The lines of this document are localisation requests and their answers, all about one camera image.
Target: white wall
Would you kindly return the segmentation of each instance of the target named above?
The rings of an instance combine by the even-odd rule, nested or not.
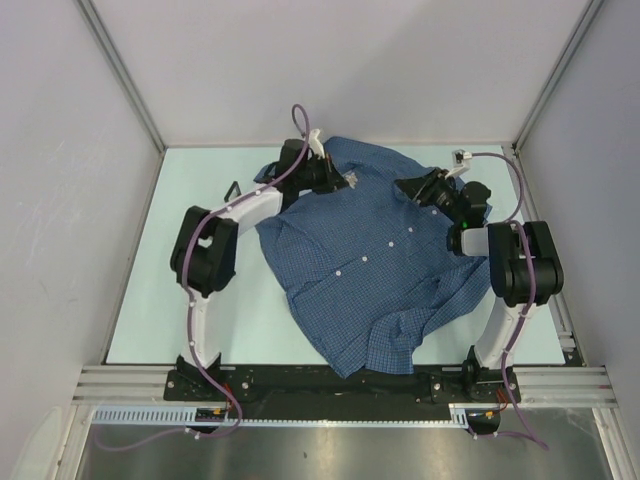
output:
[[[1,2],[0,64],[4,479],[97,360],[159,155],[74,2]]]
[[[640,448],[640,2],[605,4],[522,152],[591,364]]]
[[[168,145],[518,133],[586,0],[96,0]]]

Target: robotic arm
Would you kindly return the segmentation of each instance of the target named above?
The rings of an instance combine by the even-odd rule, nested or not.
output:
[[[195,304],[191,305],[194,307],[192,346],[205,368],[219,359],[221,351],[219,336],[207,334],[208,330],[220,331],[216,325],[220,319],[208,321],[207,306],[211,294],[223,290],[235,275],[238,237],[262,220],[285,211],[304,190],[325,194],[348,185],[324,151],[321,135],[321,130],[312,130],[309,134],[311,152],[303,156],[296,169],[282,182],[268,187],[274,178],[291,168],[304,148],[304,142],[300,139],[286,140],[280,150],[279,160],[267,167],[265,175],[257,182],[253,192],[246,196],[246,200],[233,207],[232,202],[227,202],[226,208],[223,207],[226,212],[213,218],[198,238],[189,262],[187,284],[195,298]],[[210,212],[194,206],[184,216],[170,261],[179,284],[183,283],[182,267],[189,241],[202,219]],[[188,345],[182,349],[182,358],[195,365]]]
[[[436,206],[453,222],[447,235],[451,252],[489,258],[496,302],[484,333],[471,347],[467,359],[475,367],[478,380],[481,372],[500,370],[504,352],[508,353],[507,366],[513,365],[513,350],[522,333],[517,331],[519,318],[528,304],[531,281],[518,231],[506,222],[485,224],[491,191],[479,182],[469,182],[460,190],[456,186],[455,177],[469,170],[471,157],[469,152],[457,150],[453,152],[451,171],[435,168],[423,177],[395,183],[418,205]],[[523,228],[533,257],[536,292],[526,314],[528,322],[551,295],[560,292],[564,277],[547,223],[526,222]]]

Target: blue checkered shirt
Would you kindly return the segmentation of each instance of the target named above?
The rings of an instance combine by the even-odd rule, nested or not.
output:
[[[296,323],[338,375],[362,367],[412,373],[422,339],[485,295],[488,262],[447,251],[451,221],[393,183],[429,168],[340,137],[325,149],[341,174],[357,179],[354,188],[308,193],[261,222],[262,251]]]

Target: light blue table surface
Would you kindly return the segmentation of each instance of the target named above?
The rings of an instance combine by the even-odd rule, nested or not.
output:
[[[502,153],[499,146],[392,147],[425,166],[451,168],[451,151]],[[243,192],[256,172],[278,159],[279,147],[172,148],[160,178],[134,261],[108,363],[171,364],[186,341],[186,294],[169,268],[169,258],[185,211],[192,205],[213,209],[234,180]],[[490,221],[508,216],[516,204],[506,165],[496,158],[474,158],[462,176],[487,185],[493,206]],[[285,294],[271,273],[255,229],[238,241],[236,276],[211,300],[219,315],[223,363],[326,364],[289,313]],[[462,362],[482,334],[495,296],[491,291],[470,314],[424,339],[415,364]],[[548,307],[529,322],[515,353],[516,364],[561,364],[562,351]]]

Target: metal floor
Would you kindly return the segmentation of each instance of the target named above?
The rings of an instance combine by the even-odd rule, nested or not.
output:
[[[512,411],[501,430],[520,429]],[[525,412],[550,451],[512,438],[474,441],[459,429],[242,428],[227,438],[164,437],[108,453],[89,440],[79,479],[611,479],[591,410]],[[120,446],[159,427],[100,426]]]

